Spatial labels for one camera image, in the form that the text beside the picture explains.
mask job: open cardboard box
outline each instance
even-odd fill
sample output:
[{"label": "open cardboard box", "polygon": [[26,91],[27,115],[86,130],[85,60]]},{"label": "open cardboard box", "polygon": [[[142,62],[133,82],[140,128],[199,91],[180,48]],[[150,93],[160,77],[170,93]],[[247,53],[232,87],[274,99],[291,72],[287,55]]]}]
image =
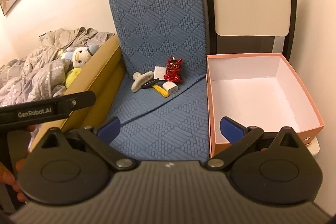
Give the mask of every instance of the open cardboard box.
[{"label": "open cardboard box", "polygon": [[313,99],[282,54],[208,55],[207,63],[211,157],[230,145],[220,130],[223,116],[265,132],[290,126],[305,144],[324,127]]}]

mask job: white plush doll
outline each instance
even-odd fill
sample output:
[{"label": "white plush doll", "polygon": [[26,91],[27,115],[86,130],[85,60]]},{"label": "white plush doll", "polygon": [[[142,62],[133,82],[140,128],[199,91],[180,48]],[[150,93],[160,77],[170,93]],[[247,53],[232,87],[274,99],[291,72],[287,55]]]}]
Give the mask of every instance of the white plush doll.
[{"label": "white plush doll", "polygon": [[89,47],[79,47],[73,52],[66,52],[62,54],[61,58],[72,60],[74,68],[82,68],[91,59],[91,57],[98,51],[98,45],[90,45]]}]

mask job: stuffed toy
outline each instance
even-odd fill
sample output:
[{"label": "stuffed toy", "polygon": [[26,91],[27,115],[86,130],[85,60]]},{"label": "stuffed toy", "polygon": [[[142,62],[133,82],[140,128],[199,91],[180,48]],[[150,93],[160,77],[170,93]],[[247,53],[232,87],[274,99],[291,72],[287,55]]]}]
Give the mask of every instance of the stuffed toy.
[{"label": "stuffed toy", "polygon": [[74,68],[71,71],[67,73],[66,79],[65,79],[65,87],[68,89],[71,83],[74,81],[74,79],[77,77],[77,75],[81,72],[81,68]]},{"label": "stuffed toy", "polygon": [[90,45],[89,47],[79,47],[74,51],[69,51],[61,54],[62,59],[69,59],[72,61],[74,68],[82,68],[91,59],[91,57],[98,51],[98,45]]}]

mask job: red figurine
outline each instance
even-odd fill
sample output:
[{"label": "red figurine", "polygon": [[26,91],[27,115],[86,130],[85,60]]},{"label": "red figurine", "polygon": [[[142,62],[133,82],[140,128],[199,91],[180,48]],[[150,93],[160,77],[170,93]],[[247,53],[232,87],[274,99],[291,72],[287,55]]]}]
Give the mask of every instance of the red figurine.
[{"label": "red figurine", "polygon": [[169,58],[167,61],[166,74],[163,76],[166,81],[182,82],[181,77],[178,75],[178,73],[181,71],[181,62],[182,59],[176,60],[175,57]]}]

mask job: bedding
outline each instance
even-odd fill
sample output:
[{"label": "bedding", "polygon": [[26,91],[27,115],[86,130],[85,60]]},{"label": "bedding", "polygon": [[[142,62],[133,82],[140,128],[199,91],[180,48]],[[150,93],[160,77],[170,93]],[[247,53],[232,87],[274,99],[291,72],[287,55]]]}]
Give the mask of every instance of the bedding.
[{"label": "bedding", "polygon": [[91,44],[101,46],[112,35],[80,27],[50,31],[40,36],[40,47],[26,58],[12,60],[0,68],[0,106],[62,95],[66,90],[65,77],[71,63],[58,58],[58,51]]}]

